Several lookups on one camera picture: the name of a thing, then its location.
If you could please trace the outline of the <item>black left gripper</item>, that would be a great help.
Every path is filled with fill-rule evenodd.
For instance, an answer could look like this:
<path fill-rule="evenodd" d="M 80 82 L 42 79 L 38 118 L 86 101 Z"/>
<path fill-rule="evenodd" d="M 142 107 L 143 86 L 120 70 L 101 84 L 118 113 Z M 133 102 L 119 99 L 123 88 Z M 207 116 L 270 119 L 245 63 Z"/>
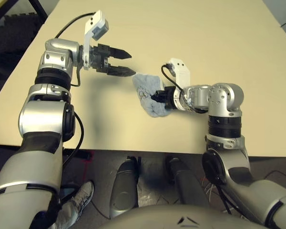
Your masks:
<path fill-rule="evenodd" d="M 129 59 L 132 56 L 125 50 L 110 47 L 104 44 L 91 46 L 89 51 L 89 67 L 96 72 L 107 73 L 111 76 L 129 77 L 136 74 L 136 71 L 124 66 L 110 66 L 108 58 Z"/>

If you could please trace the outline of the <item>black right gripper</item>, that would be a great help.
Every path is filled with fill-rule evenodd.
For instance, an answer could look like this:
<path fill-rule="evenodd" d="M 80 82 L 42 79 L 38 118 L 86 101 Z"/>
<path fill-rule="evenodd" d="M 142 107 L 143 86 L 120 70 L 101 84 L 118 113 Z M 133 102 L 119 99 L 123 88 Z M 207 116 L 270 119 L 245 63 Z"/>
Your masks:
<path fill-rule="evenodd" d="M 164 102 L 165 109 L 176 109 L 174 104 L 174 92 L 175 86 L 166 86 L 164 91 L 157 90 L 153 95 L 151 95 L 151 99 L 156 102 Z"/>

